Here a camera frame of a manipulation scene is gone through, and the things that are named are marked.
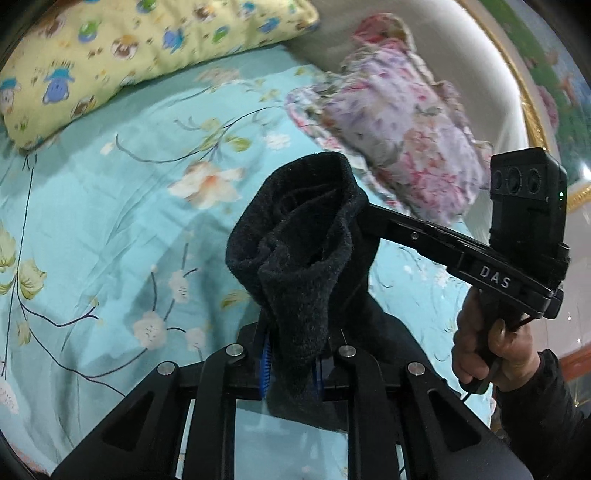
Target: black cloth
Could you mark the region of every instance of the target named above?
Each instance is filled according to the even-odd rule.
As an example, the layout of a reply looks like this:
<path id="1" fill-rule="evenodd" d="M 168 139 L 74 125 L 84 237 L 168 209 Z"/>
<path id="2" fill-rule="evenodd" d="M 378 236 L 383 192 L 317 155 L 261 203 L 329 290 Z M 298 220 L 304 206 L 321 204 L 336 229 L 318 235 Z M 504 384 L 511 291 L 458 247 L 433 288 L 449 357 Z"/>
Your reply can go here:
<path id="1" fill-rule="evenodd" d="M 497 392 L 511 449 L 535 480 L 589 480 L 591 420 L 575 408 L 556 356 L 545 350 L 540 359 L 523 387 Z"/>
<path id="2" fill-rule="evenodd" d="M 309 155 L 265 180 L 229 237 L 226 265 L 271 328 L 276 382 L 267 400 L 274 414 L 326 426 L 330 415 L 314 400 L 311 366 L 330 327 L 377 360 L 432 368 L 408 329 L 368 293 L 380 242 L 356 221 L 368 203 L 343 155 Z"/>

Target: ruffled floral pillow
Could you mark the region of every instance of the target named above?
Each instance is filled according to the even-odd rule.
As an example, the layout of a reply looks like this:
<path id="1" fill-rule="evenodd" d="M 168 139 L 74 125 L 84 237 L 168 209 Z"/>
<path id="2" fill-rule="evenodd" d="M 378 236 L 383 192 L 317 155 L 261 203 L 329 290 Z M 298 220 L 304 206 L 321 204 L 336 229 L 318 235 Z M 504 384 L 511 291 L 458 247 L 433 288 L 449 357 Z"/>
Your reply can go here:
<path id="1" fill-rule="evenodd" d="M 288 111 L 415 215 L 450 225 L 488 188 L 492 146 L 474 139 L 453 85 L 434 81 L 400 19 L 374 15 L 353 37 L 362 46 L 340 74 L 292 92 Z"/>

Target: yellow pillow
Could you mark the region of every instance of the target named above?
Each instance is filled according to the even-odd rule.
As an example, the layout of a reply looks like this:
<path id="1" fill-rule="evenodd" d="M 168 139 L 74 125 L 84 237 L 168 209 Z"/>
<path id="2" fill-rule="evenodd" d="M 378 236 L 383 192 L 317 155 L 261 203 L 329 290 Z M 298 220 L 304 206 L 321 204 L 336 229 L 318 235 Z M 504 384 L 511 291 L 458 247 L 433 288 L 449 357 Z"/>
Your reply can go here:
<path id="1" fill-rule="evenodd" d="M 85 0 L 32 29 L 0 72 L 0 112 L 30 149 L 131 83 L 293 38 L 308 0 Z"/>

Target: silver bolt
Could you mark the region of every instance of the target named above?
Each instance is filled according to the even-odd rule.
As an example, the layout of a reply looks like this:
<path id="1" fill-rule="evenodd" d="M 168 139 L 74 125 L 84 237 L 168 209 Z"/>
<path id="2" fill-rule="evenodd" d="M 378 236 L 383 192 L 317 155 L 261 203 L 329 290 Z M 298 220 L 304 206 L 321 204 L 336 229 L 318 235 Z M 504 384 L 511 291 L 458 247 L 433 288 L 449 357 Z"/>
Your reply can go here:
<path id="1" fill-rule="evenodd" d="M 339 355 L 344 356 L 345 358 L 351 358 L 352 356 L 355 356 L 356 353 L 357 350 L 354 346 L 342 345 L 339 347 Z"/>
<path id="2" fill-rule="evenodd" d="M 170 375 L 172 372 L 174 372 L 174 363 L 172 362 L 162 362 L 158 366 L 158 373 L 160 375 Z"/>
<path id="3" fill-rule="evenodd" d="M 408 364 L 408 371 L 419 377 L 425 373 L 425 366 L 419 362 L 412 362 Z"/>
<path id="4" fill-rule="evenodd" d="M 226 353 L 230 356 L 241 356 L 244 353 L 244 347 L 240 343 L 233 343 L 226 347 Z"/>

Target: light blue bed sheet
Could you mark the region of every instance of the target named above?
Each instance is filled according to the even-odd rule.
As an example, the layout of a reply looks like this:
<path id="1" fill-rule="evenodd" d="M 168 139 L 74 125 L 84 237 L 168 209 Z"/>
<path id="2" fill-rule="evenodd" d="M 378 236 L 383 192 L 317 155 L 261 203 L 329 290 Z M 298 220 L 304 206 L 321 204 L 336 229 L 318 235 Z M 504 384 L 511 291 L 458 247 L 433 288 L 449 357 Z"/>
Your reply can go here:
<path id="1" fill-rule="evenodd" d="M 276 46 L 131 87 L 27 159 L 0 134 L 0 426 L 30 462 L 51 472 L 158 363 L 256 321 L 226 241 L 272 171 L 318 151 L 282 108 L 314 75 Z M 457 390 L 466 290 L 382 241 L 371 292 Z M 484 422 L 489 398 L 468 402 Z M 346 477 L 345 435 L 241 408 L 236 440 L 237 480 Z"/>

